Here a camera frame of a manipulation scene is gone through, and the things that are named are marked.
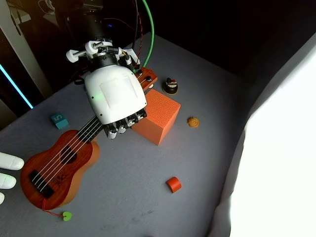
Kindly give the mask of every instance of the blue light strip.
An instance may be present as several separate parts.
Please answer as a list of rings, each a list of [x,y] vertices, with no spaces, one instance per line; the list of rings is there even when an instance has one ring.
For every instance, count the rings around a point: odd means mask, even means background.
[[[24,96],[24,94],[20,91],[20,89],[17,87],[17,85],[14,83],[14,81],[11,79],[11,77],[9,76],[9,74],[5,71],[5,69],[3,68],[3,66],[0,64],[0,69],[3,72],[3,74],[6,76],[6,78],[8,78],[8,80],[11,82],[11,84],[13,85],[13,87],[16,89],[17,92],[19,92],[20,96],[23,98],[23,100],[28,104],[28,106],[30,106],[30,108],[32,109],[33,106],[31,105],[31,103],[28,101],[28,99]]]

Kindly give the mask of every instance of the ukulele body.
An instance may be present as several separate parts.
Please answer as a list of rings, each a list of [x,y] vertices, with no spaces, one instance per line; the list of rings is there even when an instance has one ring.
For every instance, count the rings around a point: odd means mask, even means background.
[[[33,205],[45,210],[69,203],[79,190],[83,174],[98,160],[99,154],[95,142],[84,143],[76,130],[65,132],[52,148],[25,163],[21,170],[25,196]]]

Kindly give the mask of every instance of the orange box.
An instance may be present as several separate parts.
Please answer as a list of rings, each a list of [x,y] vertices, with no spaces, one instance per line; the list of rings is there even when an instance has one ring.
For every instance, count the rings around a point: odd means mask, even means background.
[[[132,130],[159,145],[173,126],[181,105],[153,89],[146,100],[147,117],[134,124]]]

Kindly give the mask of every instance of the white fabric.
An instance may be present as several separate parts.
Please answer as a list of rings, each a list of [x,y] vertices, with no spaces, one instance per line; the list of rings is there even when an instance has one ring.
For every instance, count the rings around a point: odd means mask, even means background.
[[[316,48],[251,116],[231,237],[316,236]]]

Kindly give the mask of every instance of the ukulele neck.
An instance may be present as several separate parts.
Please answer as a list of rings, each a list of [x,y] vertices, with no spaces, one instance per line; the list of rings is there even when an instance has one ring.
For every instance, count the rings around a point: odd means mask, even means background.
[[[94,116],[82,129],[79,130],[79,138],[86,143],[91,142],[101,131],[103,124],[97,116]]]

